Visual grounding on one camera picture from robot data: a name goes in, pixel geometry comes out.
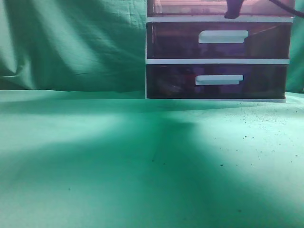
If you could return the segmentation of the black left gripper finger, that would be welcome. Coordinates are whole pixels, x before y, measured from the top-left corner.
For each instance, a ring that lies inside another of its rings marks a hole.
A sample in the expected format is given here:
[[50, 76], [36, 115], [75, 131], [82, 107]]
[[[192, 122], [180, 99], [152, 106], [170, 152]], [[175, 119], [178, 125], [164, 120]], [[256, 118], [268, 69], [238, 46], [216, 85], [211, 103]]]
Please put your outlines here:
[[224, 15], [226, 19], [236, 19], [240, 15], [243, 0], [226, 0], [227, 11]]

